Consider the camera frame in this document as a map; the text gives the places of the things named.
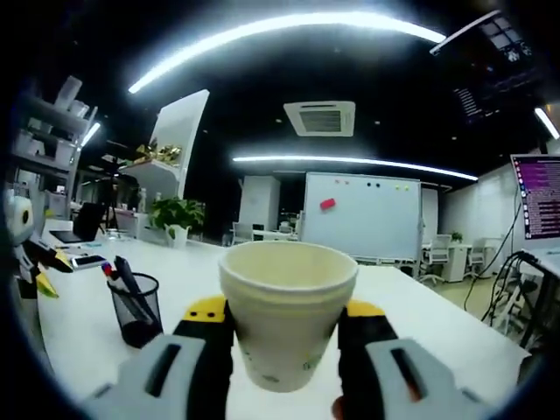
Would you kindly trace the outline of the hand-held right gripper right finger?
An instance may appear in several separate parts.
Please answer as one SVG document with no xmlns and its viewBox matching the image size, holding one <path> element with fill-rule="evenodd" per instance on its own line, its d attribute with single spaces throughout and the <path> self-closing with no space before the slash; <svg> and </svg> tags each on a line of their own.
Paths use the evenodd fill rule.
<svg viewBox="0 0 560 420">
<path fill-rule="evenodd" d="M 397 336 L 385 312 L 352 300 L 338 322 L 343 419 L 482 419 L 487 405 L 413 339 Z"/>
</svg>

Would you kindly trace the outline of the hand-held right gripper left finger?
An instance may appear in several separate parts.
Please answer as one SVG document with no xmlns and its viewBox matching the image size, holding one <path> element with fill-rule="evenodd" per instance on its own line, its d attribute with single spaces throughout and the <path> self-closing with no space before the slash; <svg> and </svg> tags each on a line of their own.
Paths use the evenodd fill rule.
<svg viewBox="0 0 560 420">
<path fill-rule="evenodd" d="M 172 334 L 160 334 L 121 364 L 116 383 L 85 401 L 92 419 L 224 419 L 235 323 L 223 296 L 187 308 Z"/>
</svg>

